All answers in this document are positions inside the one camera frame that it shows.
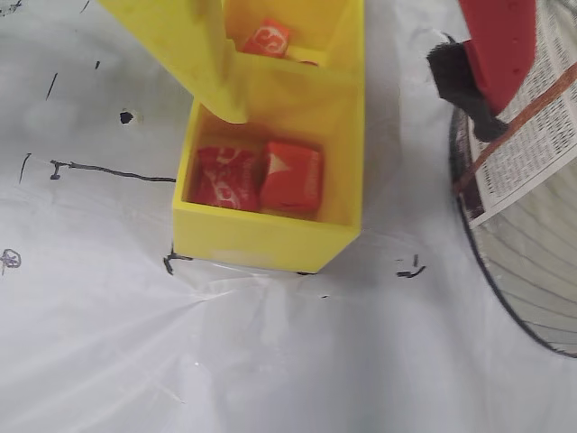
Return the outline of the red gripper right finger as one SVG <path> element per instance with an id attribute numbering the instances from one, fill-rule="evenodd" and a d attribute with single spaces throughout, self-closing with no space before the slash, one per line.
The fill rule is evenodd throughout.
<path id="1" fill-rule="evenodd" d="M 461 0 L 470 39 L 435 46 L 427 61 L 440 98 L 461 109 L 481 142 L 493 142 L 508 125 L 508 106 L 536 56 L 536 2 Z"/>

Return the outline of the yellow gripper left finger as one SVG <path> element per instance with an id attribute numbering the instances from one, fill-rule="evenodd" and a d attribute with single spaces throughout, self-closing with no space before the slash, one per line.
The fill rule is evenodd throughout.
<path id="1" fill-rule="evenodd" d="M 234 42 L 220 1 L 110 0 L 101 5 L 212 114 L 244 124 L 248 113 Z"/>

